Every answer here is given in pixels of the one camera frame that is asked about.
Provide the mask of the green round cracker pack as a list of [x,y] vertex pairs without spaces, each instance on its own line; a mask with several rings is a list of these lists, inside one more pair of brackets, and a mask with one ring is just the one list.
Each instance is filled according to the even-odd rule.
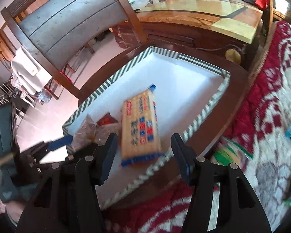
[[246,151],[241,145],[226,137],[222,137],[210,161],[214,164],[223,166],[235,163],[240,168],[244,168],[248,161],[252,159],[253,155]]

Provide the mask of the green chevron storage box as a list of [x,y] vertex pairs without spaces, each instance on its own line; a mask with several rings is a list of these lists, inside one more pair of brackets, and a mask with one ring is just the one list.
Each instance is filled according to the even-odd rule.
[[88,139],[119,136],[106,182],[96,188],[106,209],[139,188],[173,156],[170,140],[191,138],[230,84],[230,73],[187,54],[151,46],[119,68],[70,116],[62,129],[74,153]]

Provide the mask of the wooden coffee table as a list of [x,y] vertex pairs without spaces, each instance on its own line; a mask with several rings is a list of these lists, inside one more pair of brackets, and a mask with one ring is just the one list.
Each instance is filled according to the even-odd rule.
[[262,11],[240,0],[165,0],[137,11],[152,43],[203,50],[249,69],[258,50]]

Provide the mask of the blue soda cracker pack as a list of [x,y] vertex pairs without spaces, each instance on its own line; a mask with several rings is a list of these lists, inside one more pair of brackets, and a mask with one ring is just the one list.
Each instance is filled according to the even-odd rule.
[[163,155],[158,129],[156,86],[124,101],[122,106],[121,166],[153,160]]

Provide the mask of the red snack packet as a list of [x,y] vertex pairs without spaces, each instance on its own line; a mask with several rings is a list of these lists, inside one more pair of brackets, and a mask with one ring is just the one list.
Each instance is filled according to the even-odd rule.
[[97,121],[98,126],[118,123],[118,121],[108,112]]

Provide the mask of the floral plush blanket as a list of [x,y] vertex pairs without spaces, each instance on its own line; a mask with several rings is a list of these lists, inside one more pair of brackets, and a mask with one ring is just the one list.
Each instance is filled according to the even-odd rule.
[[[241,168],[273,232],[291,232],[291,207],[283,203],[291,180],[291,25],[272,24],[249,88],[223,137],[253,155]],[[108,232],[180,232],[193,188],[180,181],[146,203],[106,211]]]

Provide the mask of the wooden chair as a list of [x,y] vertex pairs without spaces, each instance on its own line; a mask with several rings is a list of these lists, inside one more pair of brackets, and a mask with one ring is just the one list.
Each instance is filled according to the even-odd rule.
[[15,18],[35,0],[15,0],[1,10],[11,32],[32,57],[69,93],[84,98],[61,70],[92,38],[128,21],[138,44],[149,38],[128,0],[49,0],[21,22]]

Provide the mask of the clear bag of nuts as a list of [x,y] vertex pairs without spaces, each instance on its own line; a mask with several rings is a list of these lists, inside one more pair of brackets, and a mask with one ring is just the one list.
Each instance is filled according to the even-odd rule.
[[104,145],[111,133],[116,133],[120,138],[121,127],[120,122],[98,126],[92,117],[87,115],[79,129],[73,135],[72,150],[73,152],[79,151],[91,143],[96,143],[98,146]]

